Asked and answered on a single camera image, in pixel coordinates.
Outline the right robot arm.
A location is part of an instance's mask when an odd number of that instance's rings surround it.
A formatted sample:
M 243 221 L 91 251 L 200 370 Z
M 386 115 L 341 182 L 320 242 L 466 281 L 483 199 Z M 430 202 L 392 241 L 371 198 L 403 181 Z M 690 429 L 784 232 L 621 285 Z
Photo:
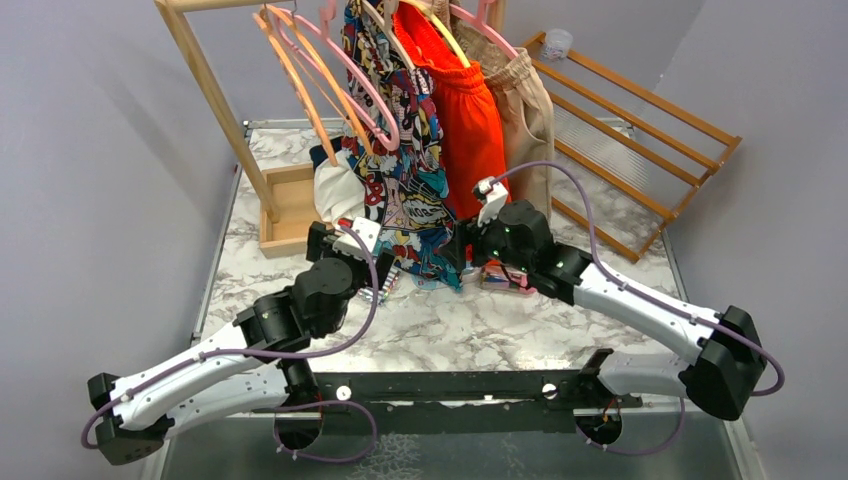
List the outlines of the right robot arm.
M 600 407 L 616 394 L 649 393 L 691 400 L 723 420 L 741 417 L 767 364 L 752 316 L 719 312 L 634 282 L 577 247 L 555 240 L 546 217 L 529 202 L 512 202 L 485 223 L 458 223 L 439 252 L 456 267 L 498 261 L 525 273 L 538 293 L 634 328 L 666 354 L 613 352 L 577 380 L 579 398 Z

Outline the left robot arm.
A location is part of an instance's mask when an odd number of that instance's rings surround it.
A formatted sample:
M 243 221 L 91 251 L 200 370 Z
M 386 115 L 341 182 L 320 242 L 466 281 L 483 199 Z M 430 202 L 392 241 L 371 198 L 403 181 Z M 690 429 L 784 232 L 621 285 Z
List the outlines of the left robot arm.
M 331 228 L 310 226 L 310 267 L 282 290 L 264 295 L 209 338 L 139 373 L 100 373 L 87 382 L 94 414 L 80 434 L 83 448 L 112 465 L 159 450 L 166 441 L 235 413 L 318 406 L 320 389 L 309 360 L 339 353 L 370 327 L 371 309 L 347 341 L 313 351 L 313 341 L 338 332 L 349 301 L 377 295 L 394 262 L 379 246 L 378 223 L 357 217 Z

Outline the comic print shorts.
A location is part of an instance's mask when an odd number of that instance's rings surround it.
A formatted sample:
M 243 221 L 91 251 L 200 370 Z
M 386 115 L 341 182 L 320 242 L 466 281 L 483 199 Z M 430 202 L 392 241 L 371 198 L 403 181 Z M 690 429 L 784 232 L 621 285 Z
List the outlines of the comic print shorts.
M 343 141 L 364 186 L 365 216 L 381 225 L 377 250 L 392 251 L 400 269 L 460 289 L 460 269 L 439 252 L 452 238 L 456 216 L 447 204 L 443 130 L 431 97 L 435 86 L 427 71 L 407 67 L 396 46 L 366 13 L 366 5 L 346 4 L 343 49 L 390 113 L 382 114 L 355 78 L 349 78 L 349 90 L 359 105 L 376 114 L 379 127 L 389 121 L 397 124 L 399 145 L 388 150 L 374 141 L 366 152 L 353 137 Z

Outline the cream hanger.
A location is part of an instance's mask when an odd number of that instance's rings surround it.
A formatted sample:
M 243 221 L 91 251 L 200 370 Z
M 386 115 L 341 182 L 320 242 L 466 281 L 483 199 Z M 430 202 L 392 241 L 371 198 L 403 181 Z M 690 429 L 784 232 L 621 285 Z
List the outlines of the cream hanger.
M 397 11 L 398 1 L 384 1 L 382 8 L 378 9 L 371 1 L 362 0 L 359 2 L 362 12 L 367 18 L 370 18 L 370 24 L 374 31 L 381 31 L 385 40 L 391 45 L 394 51 L 398 54 L 401 62 L 407 70 L 414 72 L 417 66 L 410 58 L 402 43 L 395 34 L 393 28 L 393 14 Z

